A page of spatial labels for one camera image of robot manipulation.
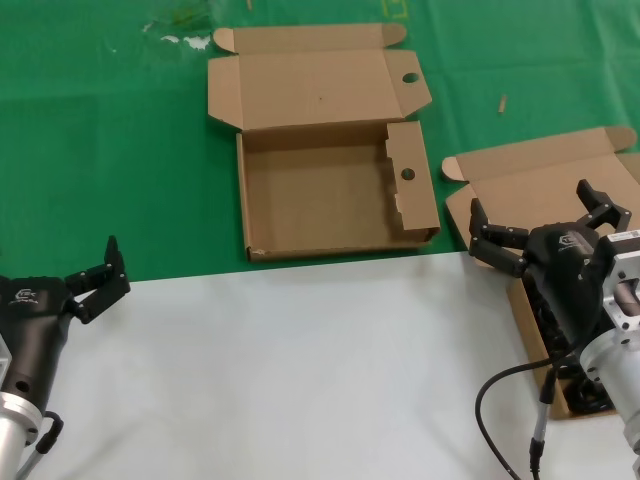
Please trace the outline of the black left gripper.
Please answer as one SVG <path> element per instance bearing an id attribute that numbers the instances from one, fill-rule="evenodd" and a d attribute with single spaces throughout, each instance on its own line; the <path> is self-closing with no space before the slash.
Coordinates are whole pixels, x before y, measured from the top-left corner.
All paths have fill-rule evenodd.
<path id="1" fill-rule="evenodd" d="M 114 235 L 101 265 L 72 274 L 65 283 L 55 277 L 3 277 L 1 337 L 11 361 L 1 390 L 45 408 L 72 316 L 89 324 L 130 291 Z"/>

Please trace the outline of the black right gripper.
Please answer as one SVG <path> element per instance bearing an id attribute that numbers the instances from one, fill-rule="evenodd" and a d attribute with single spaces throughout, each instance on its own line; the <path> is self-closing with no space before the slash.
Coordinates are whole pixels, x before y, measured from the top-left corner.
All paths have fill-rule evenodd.
<path id="1" fill-rule="evenodd" d="M 521 278 L 528 266 L 567 341 L 585 346 L 594 338 L 602 312 L 602 280 L 591 264 L 599 240 L 594 230 L 608 224 L 616 233 L 624 232 L 631 212 L 593 189 L 586 179 L 578 182 L 576 194 L 587 211 L 578 224 L 544 225 L 530 234 L 526 229 L 490 223 L 480 200 L 473 198 L 468 251 L 513 278 Z"/>

